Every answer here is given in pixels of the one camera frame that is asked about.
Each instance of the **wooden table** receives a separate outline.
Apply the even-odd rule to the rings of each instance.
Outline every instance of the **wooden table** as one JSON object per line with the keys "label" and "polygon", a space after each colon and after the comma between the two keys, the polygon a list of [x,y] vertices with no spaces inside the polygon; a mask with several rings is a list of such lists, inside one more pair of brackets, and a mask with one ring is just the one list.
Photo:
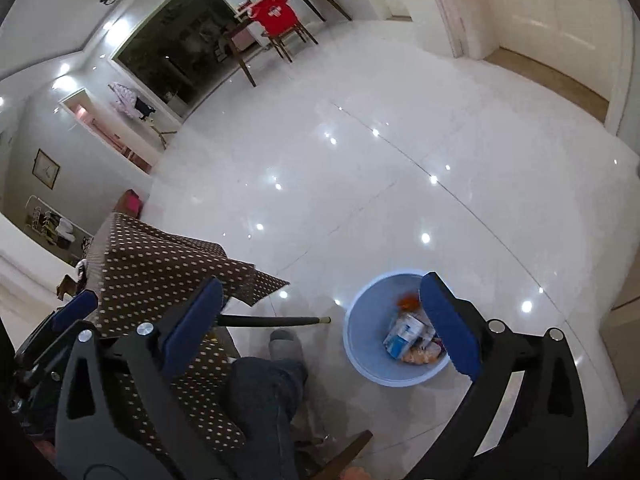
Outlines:
{"label": "wooden table", "polygon": [[[315,8],[314,4],[312,4],[309,0],[302,0],[302,1],[308,5],[309,9],[311,9],[318,18],[320,18],[323,22],[326,21],[326,19],[322,16],[322,14],[320,14],[320,11]],[[347,18],[347,20],[351,21],[351,16],[347,14],[347,12],[338,4],[338,2],[336,2],[335,0],[326,0],[326,1],[328,1],[334,9],[340,12],[341,15]],[[226,42],[229,44],[231,53],[233,54],[235,60],[238,62],[238,65],[240,66],[244,74],[247,76],[251,84],[253,86],[256,86],[254,78],[249,72],[249,69],[247,68],[246,63],[244,62],[244,59],[242,59],[242,54],[238,51],[236,44],[233,42],[234,36],[240,33],[242,30],[245,30],[253,22],[254,20],[252,20],[249,17],[243,18],[240,21],[240,23],[238,23],[234,28],[226,31],[223,34],[223,36],[226,39]]]}

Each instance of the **wall decoration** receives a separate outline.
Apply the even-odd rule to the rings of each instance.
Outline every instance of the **wall decoration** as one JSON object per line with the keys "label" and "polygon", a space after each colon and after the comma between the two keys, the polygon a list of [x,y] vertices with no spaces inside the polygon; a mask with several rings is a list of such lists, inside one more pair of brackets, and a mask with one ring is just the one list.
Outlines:
{"label": "wall decoration", "polygon": [[49,189],[53,189],[60,172],[60,166],[57,165],[49,155],[42,150],[38,150],[35,160],[33,161],[33,173],[38,179]]}

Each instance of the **hand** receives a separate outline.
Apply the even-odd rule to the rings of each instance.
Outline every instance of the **hand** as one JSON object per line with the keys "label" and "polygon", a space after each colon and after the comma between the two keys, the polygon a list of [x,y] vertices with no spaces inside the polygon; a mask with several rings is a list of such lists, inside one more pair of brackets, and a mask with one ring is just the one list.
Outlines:
{"label": "hand", "polygon": [[350,467],[341,473],[340,480],[372,480],[372,478],[363,468]]}

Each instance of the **jeans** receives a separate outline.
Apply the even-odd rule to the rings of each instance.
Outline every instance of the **jeans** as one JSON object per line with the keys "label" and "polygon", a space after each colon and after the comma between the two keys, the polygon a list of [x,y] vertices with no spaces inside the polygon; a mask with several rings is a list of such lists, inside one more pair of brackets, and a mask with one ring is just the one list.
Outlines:
{"label": "jeans", "polygon": [[305,380],[298,361],[244,357],[233,363],[220,404],[246,445],[220,457],[240,480],[298,480],[289,423]]}

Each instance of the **polka dot tablecloth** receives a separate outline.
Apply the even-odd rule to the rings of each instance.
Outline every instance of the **polka dot tablecloth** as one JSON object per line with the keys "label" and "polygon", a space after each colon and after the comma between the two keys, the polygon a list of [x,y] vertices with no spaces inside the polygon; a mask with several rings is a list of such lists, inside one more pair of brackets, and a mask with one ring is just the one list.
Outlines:
{"label": "polka dot tablecloth", "polygon": [[[107,218],[87,259],[86,288],[98,296],[98,309],[89,321],[103,336],[127,335],[144,321],[161,319],[209,276],[222,282],[226,300],[233,296],[249,306],[288,284],[227,258],[218,244],[167,234],[121,213]],[[228,367],[225,351],[210,332],[186,373],[171,384],[194,428],[216,451],[244,444],[244,435],[218,405]],[[122,375],[119,380],[139,441],[165,453],[133,379]]]}

